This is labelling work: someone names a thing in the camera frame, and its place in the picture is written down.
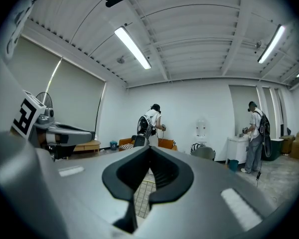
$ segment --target light blue jeans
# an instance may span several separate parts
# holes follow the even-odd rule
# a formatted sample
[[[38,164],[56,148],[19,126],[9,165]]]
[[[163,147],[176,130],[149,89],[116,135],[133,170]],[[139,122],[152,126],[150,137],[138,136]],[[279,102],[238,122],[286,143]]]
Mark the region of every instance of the light blue jeans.
[[[251,170],[259,171],[261,162],[261,152],[263,148],[263,137],[257,136],[249,143],[245,170],[250,173]]]

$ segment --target ceiling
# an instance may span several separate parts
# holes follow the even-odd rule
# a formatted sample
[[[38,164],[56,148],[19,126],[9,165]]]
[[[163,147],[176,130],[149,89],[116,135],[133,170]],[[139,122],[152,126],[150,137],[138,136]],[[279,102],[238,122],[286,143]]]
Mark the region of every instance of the ceiling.
[[[105,0],[41,0],[29,19],[128,87],[213,77],[297,83],[299,21],[283,0],[126,0],[112,8]],[[278,24],[286,27],[284,35],[259,64]],[[149,57],[151,69],[116,37],[121,25]],[[121,57],[123,64],[117,62]]]

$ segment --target orange chair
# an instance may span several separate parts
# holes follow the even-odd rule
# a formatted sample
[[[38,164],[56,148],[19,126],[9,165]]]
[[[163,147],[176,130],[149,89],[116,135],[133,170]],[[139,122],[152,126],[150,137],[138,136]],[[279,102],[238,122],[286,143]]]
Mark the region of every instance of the orange chair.
[[[132,138],[121,139],[119,141],[119,151],[123,151],[126,149],[133,148],[134,145],[134,135]],[[177,150],[177,145],[175,145],[174,140],[167,140],[167,139],[158,139],[158,146],[166,149]]]

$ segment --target trash bin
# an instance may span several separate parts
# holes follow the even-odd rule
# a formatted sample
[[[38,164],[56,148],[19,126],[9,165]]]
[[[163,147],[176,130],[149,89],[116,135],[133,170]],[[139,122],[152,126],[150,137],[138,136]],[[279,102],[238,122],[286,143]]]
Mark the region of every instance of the trash bin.
[[[271,153],[269,153],[269,151],[267,151],[267,153],[265,153],[264,148],[263,148],[263,155],[262,155],[263,160],[266,160],[266,161],[276,160],[281,154],[281,148],[283,146],[283,142],[284,142],[283,139],[272,139],[271,140]]]
[[[110,142],[111,150],[116,150],[118,147],[118,143],[116,141]]]
[[[237,167],[238,167],[238,160],[232,159],[229,161],[229,169],[232,170],[234,173],[236,173],[237,171]]]

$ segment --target wooden bench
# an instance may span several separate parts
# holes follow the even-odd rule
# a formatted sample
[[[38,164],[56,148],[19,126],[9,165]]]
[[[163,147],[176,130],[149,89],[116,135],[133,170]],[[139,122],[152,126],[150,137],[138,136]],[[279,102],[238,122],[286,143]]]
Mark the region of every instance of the wooden bench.
[[[93,150],[95,153],[95,151],[97,150],[98,154],[100,154],[100,144],[101,143],[97,140],[92,140],[90,142],[78,144],[77,146],[75,146],[74,152],[75,151]]]

